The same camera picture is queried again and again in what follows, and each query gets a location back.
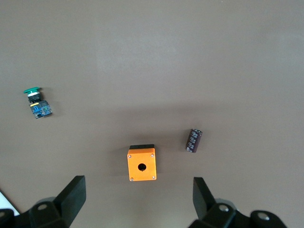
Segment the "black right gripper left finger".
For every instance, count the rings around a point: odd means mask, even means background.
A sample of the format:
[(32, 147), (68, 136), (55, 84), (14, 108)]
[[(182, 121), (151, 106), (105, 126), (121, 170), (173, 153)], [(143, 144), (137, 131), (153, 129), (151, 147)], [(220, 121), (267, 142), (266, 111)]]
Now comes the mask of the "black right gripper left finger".
[(85, 176), (75, 176), (54, 198), (42, 199), (15, 216), (12, 209), (0, 210), (2, 228), (69, 228), (86, 200)]

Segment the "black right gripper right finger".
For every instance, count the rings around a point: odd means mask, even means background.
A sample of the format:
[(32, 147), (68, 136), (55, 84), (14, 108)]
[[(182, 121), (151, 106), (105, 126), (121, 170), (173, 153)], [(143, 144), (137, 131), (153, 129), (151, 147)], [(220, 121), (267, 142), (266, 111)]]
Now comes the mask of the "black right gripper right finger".
[(193, 178), (193, 204), (198, 219), (190, 224), (191, 228), (285, 228), (284, 222), (275, 214), (252, 211), (247, 217), (232, 204), (216, 201), (206, 182), (201, 177)]

